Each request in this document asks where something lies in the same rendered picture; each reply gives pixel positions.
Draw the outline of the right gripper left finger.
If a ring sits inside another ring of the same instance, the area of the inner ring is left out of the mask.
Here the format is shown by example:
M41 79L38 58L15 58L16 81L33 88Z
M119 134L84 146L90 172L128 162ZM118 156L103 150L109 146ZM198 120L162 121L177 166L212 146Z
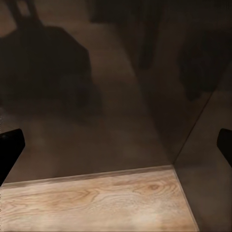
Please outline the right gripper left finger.
M25 148L21 129L0 134L0 186Z

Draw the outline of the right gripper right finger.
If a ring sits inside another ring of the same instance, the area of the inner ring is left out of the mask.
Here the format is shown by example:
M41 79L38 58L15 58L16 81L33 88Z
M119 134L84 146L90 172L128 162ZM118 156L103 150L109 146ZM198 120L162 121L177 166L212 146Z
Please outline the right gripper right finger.
M232 167L232 130L222 128L217 138L217 147Z

